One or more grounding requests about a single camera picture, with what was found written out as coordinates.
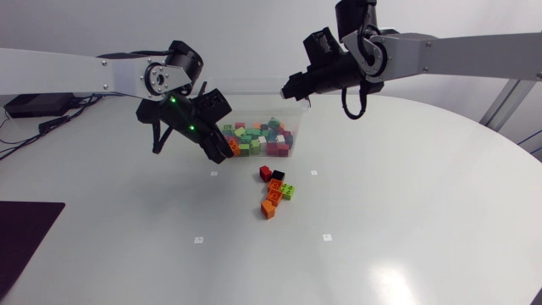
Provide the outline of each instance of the white wall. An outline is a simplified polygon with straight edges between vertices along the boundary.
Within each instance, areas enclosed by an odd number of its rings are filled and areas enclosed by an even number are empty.
[[[302,40],[330,26],[338,0],[2,0],[0,47],[99,55],[166,49],[183,40],[209,77],[286,77],[308,65]],[[542,30],[540,0],[380,0],[379,25],[438,37]],[[386,83],[405,97],[479,120],[505,80],[424,75]],[[542,129],[537,85],[501,133],[519,141]],[[542,136],[529,147],[542,146]]]

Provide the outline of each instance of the red block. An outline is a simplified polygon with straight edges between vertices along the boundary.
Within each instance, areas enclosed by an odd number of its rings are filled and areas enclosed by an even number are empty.
[[[279,148],[277,147],[277,143],[268,143],[268,155],[269,156],[279,155]]]
[[[280,157],[288,157],[288,151],[290,150],[290,146],[288,144],[279,144],[278,149]]]
[[[260,177],[262,177],[263,182],[269,182],[272,174],[273,172],[269,167],[264,165],[260,168]]]

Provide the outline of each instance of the black mat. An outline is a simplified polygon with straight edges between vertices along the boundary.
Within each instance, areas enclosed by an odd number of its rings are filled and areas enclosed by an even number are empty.
[[[0,302],[64,206],[61,202],[0,201]]]

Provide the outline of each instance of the black block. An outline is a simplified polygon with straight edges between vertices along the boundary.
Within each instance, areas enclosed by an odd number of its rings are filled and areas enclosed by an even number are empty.
[[[284,181],[285,180],[285,173],[283,173],[281,171],[278,171],[278,170],[274,170],[273,174],[271,175],[271,179]]]

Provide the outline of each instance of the black cable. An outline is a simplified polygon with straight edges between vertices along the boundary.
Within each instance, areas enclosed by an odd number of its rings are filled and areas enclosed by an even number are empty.
[[[518,143],[518,145],[522,145],[525,141],[528,141],[528,140],[530,140],[532,137],[537,136],[540,132],[542,132],[542,130],[540,130],[540,131],[538,131],[538,132],[535,132],[535,133],[532,134],[531,136],[527,137],[525,140],[520,141],[520,142]]]
[[[76,103],[80,106],[80,109],[75,112],[74,114],[70,115],[69,116],[69,119],[64,121],[63,123],[60,123],[58,125],[55,125],[53,127],[51,127],[51,129],[47,130],[47,131],[44,131],[40,134],[37,134],[35,136],[32,136],[28,139],[25,139],[25,140],[21,140],[21,141],[17,141],[17,142],[7,142],[7,141],[2,141],[0,140],[1,142],[3,143],[7,143],[7,144],[19,144],[18,146],[16,147],[10,147],[10,148],[7,148],[7,149],[4,149],[2,151],[0,151],[0,153],[5,153],[4,155],[0,156],[0,161],[4,160],[5,158],[7,158],[9,155],[11,155],[12,153],[15,153],[16,151],[18,151],[19,149],[21,149],[22,147],[26,147],[32,143],[34,143],[35,141],[39,140],[40,138],[46,136],[49,132],[57,129],[58,127],[70,122],[73,118],[76,118],[78,116],[80,116],[86,108],[89,108],[90,106],[96,104],[98,101],[100,101],[102,98],[104,97],[108,97],[108,96],[120,96],[118,94],[101,94],[101,95],[97,95],[97,94],[93,94],[91,96],[88,96],[88,97],[76,97],[72,100],[72,103]]]
[[[535,150],[533,150],[532,152],[530,152],[530,154],[536,153],[537,151],[540,151],[540,150],[542,150],[542,147],[536,148]]]
[[[0,128],[2,128],[3,124],[6,123],[7,121],[9,121],[9,118],[5,119],[5,120],[0,124]]]
[[[340,93],[340,100],[342,101],[342,108],[345,110],[345,114],[350,119],[359,119],[365,114],[365,108],[367,107],[367,93],[363,90],[363,86],[360,85],[359,89],[359,101],[362,105],[362,108],[359,110],[359,114],[353,114],[348,109],[348,105],[346,104],[346,91],[347,88],[343,88],[342,92]]]

